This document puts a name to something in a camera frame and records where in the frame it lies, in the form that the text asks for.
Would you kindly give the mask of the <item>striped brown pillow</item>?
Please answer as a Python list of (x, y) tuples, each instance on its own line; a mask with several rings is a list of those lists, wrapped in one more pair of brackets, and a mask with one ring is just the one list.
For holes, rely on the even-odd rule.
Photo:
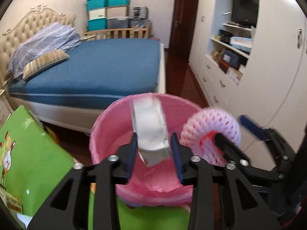
[(29, 62), (24, 67), (22, 79), (28, 80), (46, 69), (68, 60), (69, 58), (70, 56), (65, 51), (60, 49), (45, 53)]

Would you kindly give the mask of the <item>black television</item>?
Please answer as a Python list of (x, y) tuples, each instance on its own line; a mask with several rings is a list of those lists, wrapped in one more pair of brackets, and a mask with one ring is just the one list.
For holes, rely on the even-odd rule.
[(259, 0), (233, 0), (231, 21), (247, 27), (257, 26)]

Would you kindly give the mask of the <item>white built-in wardrobe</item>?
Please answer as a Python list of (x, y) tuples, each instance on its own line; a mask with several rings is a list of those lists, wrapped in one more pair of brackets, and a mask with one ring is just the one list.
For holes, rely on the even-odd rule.
[(247, 115), (275, 128), (298, 150), (306, 126), (306, 17), (296, 0), (259, 0), (256, 30), (242, 77), (234, 83), (213, 60), (227, 46), (219, 30), (234, 34), (232, 0), (199, 0), (189, 64), (209, 105)]

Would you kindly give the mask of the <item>white paper cup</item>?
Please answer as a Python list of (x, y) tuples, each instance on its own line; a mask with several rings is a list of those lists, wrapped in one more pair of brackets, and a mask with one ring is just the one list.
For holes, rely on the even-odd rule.
[(172, 156), (168, 127), (160, 99), (155, 94), (138, 94), (130, 102), (133, 131), (143, 163), (155, 166)]

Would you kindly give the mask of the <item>white storage bin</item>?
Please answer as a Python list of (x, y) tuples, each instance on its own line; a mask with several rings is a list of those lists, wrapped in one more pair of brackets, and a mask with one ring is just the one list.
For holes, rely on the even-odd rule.
[(88, 11), (88, 18), (90, 20), (92, 19), (98, 19), (98, 18), (106, 18), (106, 8), (98, 8)]

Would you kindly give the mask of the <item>houndstooth bag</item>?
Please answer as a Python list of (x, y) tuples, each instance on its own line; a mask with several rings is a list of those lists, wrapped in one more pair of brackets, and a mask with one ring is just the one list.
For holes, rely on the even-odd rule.
[(147, 19), (148, 18), (148, 7), (146, 6), (130, 6), (128, 17), (129, 19)]

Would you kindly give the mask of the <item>small pink foam fruit net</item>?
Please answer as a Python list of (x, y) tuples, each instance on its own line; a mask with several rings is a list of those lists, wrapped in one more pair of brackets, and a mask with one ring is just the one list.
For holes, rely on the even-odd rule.
[(180, 144), (190, 147), (194, 155), (209, 164), (224, 167), (227, 161), (214, 142), (218, 133), (240, 146), (241, 132), (236, 119), (221, 108), (203, 108), (184, 124)]

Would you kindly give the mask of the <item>dark wood room door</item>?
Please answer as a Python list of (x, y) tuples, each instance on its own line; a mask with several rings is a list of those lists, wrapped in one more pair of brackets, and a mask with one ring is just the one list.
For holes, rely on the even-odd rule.
[(198, 0), (174, 0), (169, 50), (188, 58), (194, 36)]

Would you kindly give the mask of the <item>pink lined trash bin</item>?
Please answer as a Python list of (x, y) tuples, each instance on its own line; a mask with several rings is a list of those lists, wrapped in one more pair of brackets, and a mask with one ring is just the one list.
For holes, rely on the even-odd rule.
[(89, 150), (94, 164), (113, 155), (137, 133), (137, 156), (127, 185), (116, 192), (133, 206), (181, 206), (192, 200), (192, 186), (181, 185), (171, 154), (170, 136), (180, 135), (200, 106), (168, 94), (137, 94), (104, 110), (91, 129)]

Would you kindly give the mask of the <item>wooden crib rail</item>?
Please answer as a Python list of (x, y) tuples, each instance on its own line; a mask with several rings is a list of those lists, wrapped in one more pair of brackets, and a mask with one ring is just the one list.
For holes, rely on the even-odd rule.
[(151, 26), (146, 23), (144, 28), (122, 28), (122, 29), (104, 29), (96, 31), (84, 31), (81, 40), (99, 40), (99, 39), (149, 39)]

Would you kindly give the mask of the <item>grey clear storage bin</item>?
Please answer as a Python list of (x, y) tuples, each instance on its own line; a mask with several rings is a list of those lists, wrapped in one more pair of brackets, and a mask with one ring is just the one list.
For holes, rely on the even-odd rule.
[(125, 29), (128, 27), (128, 17), (107, 18), (107, 29)]

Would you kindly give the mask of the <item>beige tufted headboard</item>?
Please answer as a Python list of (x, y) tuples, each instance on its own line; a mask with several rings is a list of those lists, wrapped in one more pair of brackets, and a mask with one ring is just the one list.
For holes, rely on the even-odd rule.
[(8, 71), (10, 57), (16, 48), (42, 28), (55, 22), (73, 26), (75, 15), (72, 12), (59, 14), (48, 6), (39, 5), (25, 13), (17, 24), (1, 35), (1, 84), (6, 86), (12, 76)]

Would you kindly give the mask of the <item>teal storage bin lower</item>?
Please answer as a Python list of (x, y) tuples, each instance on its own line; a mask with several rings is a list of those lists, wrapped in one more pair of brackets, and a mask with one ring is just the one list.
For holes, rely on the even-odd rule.
[(107, 18), (95, 18), (87, 21), (88, 31), (104, 30), (107, 28)]

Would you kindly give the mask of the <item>blue mattress bed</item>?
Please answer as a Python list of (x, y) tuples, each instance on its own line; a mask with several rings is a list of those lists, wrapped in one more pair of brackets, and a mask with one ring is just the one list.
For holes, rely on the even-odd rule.
[(69, 51), (68, 60), (29, 81), (11, 82), (8, 100), (43, 122), (89, 133), (111, 103), (149, 92), (166, 92), (164, 45), (152, 39), (104, 39), (83, 42)]

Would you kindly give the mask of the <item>lavender striped duvet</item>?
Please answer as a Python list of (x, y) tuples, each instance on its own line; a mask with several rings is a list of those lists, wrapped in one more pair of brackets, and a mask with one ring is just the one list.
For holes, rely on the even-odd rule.
[(20, 80), (29, 62), (53, 50), (68, 51), (81, 44), (80, 35), (70, 25), (55, 22), (39, 30), (17, 47), (10, 57), (8, 71)]

